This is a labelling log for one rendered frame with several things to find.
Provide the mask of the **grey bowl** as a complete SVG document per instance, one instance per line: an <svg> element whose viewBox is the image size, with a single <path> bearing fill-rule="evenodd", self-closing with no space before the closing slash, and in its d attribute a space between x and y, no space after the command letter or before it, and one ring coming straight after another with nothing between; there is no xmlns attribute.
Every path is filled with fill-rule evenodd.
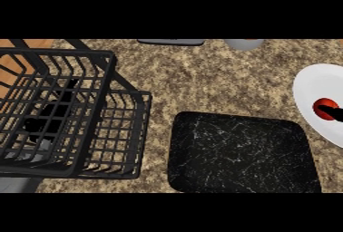
<svg viewBox="0 0 343 232"><path fill-rule="evenodd" d="M240 51L256 49L265 42L264 39L225 39L227 44Z"/></svg>

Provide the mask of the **red tomato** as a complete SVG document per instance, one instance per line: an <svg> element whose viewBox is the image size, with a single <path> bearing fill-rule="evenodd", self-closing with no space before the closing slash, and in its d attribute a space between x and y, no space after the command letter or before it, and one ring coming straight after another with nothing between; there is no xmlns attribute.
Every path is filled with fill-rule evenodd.
<svg viewBox="0 0 343 232"><path fill-rule="evenodd" d="M313 105L313 110L316 114L327 121L336 121L330 115L330 110L333 108L341 108L338 103L329 98L320 98Z"/></svg>

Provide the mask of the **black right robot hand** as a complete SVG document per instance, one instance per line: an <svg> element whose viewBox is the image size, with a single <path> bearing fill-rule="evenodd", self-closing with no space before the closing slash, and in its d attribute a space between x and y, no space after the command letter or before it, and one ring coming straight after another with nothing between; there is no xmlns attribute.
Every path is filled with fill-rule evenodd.
<svg viewBox="0 0 343 232"><path fill-rule="evenodd" d="M333 108L330 110L330 115L338 121L343 122L343 109L342 108Z"/></svg>

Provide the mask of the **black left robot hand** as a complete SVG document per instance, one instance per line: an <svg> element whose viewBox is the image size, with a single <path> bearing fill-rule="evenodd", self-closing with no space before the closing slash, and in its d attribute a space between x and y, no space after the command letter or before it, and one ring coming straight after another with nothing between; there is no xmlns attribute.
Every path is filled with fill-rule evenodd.
<svg viewBox="0 0 343 232"><path fill-rule="evenodd" d="M46 133L57 134L63 124L63 117L67 116L69 106L66 103L72 102L73 92L55 91L55 93L60 99L52 100L43 107L39 113L39 116L43 118L29 118L23 124L24 130L30 132L29 140L32 146L35 146L39 141L36 132L43 132L43 129L48 129Z"/></svg>

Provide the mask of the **dark grey flat object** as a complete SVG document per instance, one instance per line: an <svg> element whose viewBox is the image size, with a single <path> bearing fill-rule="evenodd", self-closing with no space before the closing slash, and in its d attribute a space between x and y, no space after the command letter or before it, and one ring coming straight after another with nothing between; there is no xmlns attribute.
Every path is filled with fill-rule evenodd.
<svg viewBox="0 0 343 232"><path fill-rule="evenodd" d="M206 39L137 39L143 44L200 46Z"/></svg>

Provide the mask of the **white plate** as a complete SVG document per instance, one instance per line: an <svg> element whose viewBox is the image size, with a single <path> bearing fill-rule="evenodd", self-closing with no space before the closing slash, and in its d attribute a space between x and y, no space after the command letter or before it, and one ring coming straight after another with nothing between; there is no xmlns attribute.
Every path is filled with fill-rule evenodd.
<svg viewBox="0 0 343 232"><path fill-rule="evenodd" d="M330 99L343 109L343 66L330 63L308 66L293 79L293 98L314 130L343 148L343 122L323 119L314 111L321 98Z"/></svg>

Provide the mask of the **black marble tray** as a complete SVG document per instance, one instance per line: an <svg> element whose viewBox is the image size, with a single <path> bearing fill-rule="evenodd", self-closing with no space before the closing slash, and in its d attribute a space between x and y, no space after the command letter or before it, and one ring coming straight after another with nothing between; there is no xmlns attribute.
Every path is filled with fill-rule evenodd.
<svg viewBox="0 0 343 232"><path fill-rule="evenodd" d="M168 162L185 193L320 193L308 136L293 121L184 111Z"/></svg>

